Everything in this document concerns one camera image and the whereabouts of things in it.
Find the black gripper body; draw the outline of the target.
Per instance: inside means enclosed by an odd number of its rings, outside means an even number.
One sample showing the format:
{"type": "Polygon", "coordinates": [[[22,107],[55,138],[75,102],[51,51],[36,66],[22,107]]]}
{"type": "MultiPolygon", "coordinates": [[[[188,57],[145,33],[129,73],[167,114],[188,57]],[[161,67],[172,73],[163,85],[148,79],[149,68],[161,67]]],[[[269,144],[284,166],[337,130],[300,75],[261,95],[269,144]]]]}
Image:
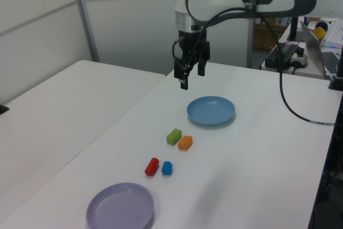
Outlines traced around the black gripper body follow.
{"type": "Polygon", "coordinates": [[[198,62],[199,59],[207,60],[207,30],[198,32],[183,32],[178,31],[178,36],[184,36],[184,39],[179,42],[179,47],[182,49],[182,61],[188,62],[193,48],[193,58],[198,62]]]}

